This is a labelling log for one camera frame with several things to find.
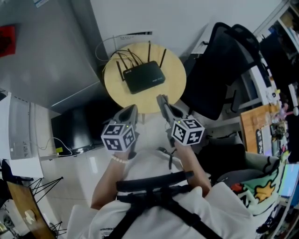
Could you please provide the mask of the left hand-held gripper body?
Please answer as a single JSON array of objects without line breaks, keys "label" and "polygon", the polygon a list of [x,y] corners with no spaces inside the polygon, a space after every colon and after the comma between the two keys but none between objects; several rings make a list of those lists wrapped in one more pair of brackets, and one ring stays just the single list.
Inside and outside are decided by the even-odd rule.
[{"label": "left hand-held gripper body", "polygon": [[133,111],[117,112],[104,128],[101,139],[110,152],[133,152],[138,138],[136,123],[133,123]]}]

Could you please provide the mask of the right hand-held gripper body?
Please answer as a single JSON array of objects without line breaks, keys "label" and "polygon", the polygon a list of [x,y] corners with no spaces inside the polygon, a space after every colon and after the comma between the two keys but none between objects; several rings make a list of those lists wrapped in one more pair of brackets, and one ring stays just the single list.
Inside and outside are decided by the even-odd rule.
[{"label": "right hand-held gripper body", "polygon": [[164,116],[170,128],[166,130],[171,144],[177,141],[183,146],[199,144],[205,128],[192,115],[175,105],[164,105]]}]

